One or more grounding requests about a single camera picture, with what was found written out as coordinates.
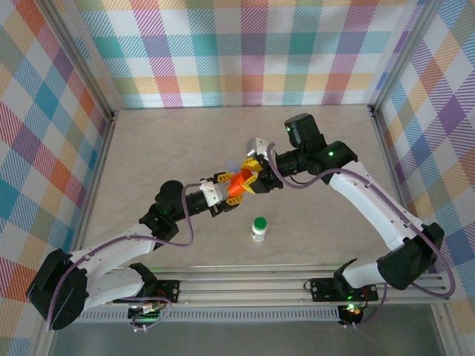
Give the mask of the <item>orange pill bottle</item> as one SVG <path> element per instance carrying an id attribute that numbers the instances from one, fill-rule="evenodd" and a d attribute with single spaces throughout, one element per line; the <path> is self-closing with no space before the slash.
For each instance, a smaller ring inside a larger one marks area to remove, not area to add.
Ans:
<path id="1" fill-rule="evenodd" d="M 249 178 L 249 171 L 242 170 L 239 173 L 233 174 L 229 180 L 229 186 L 227 187 L 227 192 L 229 197 L 238 197 L 240 196 L 245 189 L 242 184 Z"/>

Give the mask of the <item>white bottle with green cap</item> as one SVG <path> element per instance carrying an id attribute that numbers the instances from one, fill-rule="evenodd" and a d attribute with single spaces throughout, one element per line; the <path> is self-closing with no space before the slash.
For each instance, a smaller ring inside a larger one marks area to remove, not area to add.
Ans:
<path id="1" fill-rule="evenodd" d="M 252 223 L 252 238 L 255 242 L 265 240 L 268 222 L 265 217 L 256 217 Z"/>

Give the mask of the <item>aluminium side rail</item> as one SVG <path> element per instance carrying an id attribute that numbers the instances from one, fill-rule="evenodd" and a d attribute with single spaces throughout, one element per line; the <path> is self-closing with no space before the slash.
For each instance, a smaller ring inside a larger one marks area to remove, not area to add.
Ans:
<path id="1" fill-rule="evenodd" d="M 396 194 L 396 200 L 404 207 L 407 206 L 407 200 L 402 191 L 402 185 L 397 177 L 394 161 L 390 155 L 389 145 L 387 144 L 383 129 L 381 126 L 381 114 L 368 105 L 370 119 L 376 132 L 384 163 L 387 172 L 390 176 L 390 181 L 393 190 Z M 466 347 L 462 340 L 460 340 L 459 330 L 455 324 L 453 309 L 448 303 L 449 300 L 442 300 L 435 298 L 430 304 L 433 324 L 436 326 L 436 331 L 442 344 L 442 348 L 446 356 L 466 356 Z"/>
<path id="2" fill-rule="evenodd" d="M 103 175 L 103 171 L 105 169 L 105 163 L 108 158 L 108 152 L 111 146 L 111 142 L 113 139 L 117 119 L 119 116 L 119 110 L 114 111 L 112 113 L 112 117 L 109 120 L 108 124 L 106 125 L 105 135 L 102 142 L 101 150 L 99 152 L 98 159 L 96 161 L 96 166 L 93 171 L 93 176 L 91 180 L 91 185 L 88 190 L 88 193 L 85 197 L 85 205 L 80 215 L 79 224 L 77 226 L 77 230 L 73 239 L 71 240 L 71 244 L 69 246 L 69 251 L 77 251 L 82 248 L 84 244 L 88 226 L 91 220 L 91 215 L 94 210 L 94 205 L 96 202 L 96 197 L 99 190 L 99 184 Z"/>

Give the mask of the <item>long aluminium base rail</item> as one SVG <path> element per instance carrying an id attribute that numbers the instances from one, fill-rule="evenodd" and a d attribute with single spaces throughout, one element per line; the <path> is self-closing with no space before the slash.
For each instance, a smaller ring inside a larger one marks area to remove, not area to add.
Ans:
<path id="1" fill-rule="evenodd" d="M 303 284 L 309 278 L 332 277 L 337 265 L 281 264 L 249 266 L 190 266 L 152 268 L 158 280 L 179 280 L 179 296 L 173 307 L 310 306 L 312 297 Z M 92 282 L 85 310 L 122 297 L 141 287 L 131 271 L 115 268 Z M 436 293 L 448 291 L 443 274 L 423 274 L 416 284 Z M 404 291 L 388 287 L 386 304 L 446 303 L 410 286 Z"/>

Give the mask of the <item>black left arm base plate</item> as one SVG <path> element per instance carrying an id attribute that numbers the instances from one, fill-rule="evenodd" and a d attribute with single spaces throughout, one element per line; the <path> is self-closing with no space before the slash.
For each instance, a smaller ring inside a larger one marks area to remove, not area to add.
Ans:
<path id="1" fill-rule="evenodd" d="M 179 280 L 156 280 L 145 282 L 135 298 L 143 298 L 148 302 L 156 302 L 157 297 L 165 298 L 171 303 L 178 301 L 180 293 Z"/>

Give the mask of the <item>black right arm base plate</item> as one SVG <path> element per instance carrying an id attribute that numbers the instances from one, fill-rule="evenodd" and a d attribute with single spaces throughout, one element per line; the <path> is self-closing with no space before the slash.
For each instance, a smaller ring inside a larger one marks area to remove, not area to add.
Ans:
<path id="1" fill-rule="evenodd" d="M 339 285 L 334 278 L 308 279 L 303 287 L 312 295 L 313 302 L 373 302 L 379 299 L 375 285 L 355 289 L 348 284 Z"/>

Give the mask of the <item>aluminium frame post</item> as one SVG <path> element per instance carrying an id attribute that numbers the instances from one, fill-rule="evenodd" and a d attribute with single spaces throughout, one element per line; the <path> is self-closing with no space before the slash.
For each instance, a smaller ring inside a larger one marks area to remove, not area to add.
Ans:
<path id="1" fill-rule="evenodd" d="M 53 0 L 37 0 L 37 4 L 41 5 L 44 14 L 48 15 L 48 21 L 53 26 L 55 34 L 65 48 L 65 52 L 71 59 L 73 66 L 78 70 L 79 75 L 84 80 L 87 89 L 91 92 L 92 98 L 98 104 L 101 113 L 103 113 L 109 121 L 113 121 L 114 110 L 111 109 L 108 104 L 105 95 L 99 87 L 99 83 L 88 67 L 85 57 L 82 55 L 74 37 L 63 21 L 60 12 L 56 9 Z"/>
<path id="2" fill-rule="evenodd" d="M 364 97 L 370 112 L 379 111 L 388 100 L 442 2 L 443 0 L 408 0 L 402 8 L 370 89 Z"/>

